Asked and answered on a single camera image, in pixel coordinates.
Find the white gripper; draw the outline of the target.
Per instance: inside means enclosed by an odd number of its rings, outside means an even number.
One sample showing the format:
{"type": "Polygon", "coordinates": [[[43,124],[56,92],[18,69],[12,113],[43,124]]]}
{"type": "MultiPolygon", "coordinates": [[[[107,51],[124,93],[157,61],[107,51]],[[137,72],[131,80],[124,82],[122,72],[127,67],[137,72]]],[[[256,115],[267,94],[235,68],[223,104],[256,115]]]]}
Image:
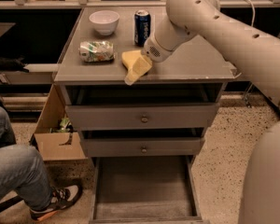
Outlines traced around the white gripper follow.
{"type": "MultiPolygon", "coordinates": [[[[176,41],[167,37],[157,39],[156,36],[151,35],[145,45],[143,46],[142,53],[155,63],[164,62],[176,49],[176,41]]],[[[147,73],[152,67],[142,55],[135,58],[127,58],[124,60],[128,72],[124,79],[125,83],[129,86],[134,84],[140,77],[147,73]]]]}

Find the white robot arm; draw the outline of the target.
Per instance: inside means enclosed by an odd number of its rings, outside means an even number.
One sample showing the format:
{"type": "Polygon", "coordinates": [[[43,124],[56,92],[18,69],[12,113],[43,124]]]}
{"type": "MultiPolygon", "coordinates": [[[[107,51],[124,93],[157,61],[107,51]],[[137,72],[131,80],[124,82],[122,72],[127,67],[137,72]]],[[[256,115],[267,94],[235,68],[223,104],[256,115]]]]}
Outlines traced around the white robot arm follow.
{"type": "MultiPolygon", "coordinates": [[[[280,39],[219,11],[218,0],[167,0],[166,16],[139,51],[121,55],[128,85],[200,35],[280,109],[280,39]]],[[[280,224],[280,121],[249,159],[238,224],[280,224]]]]}

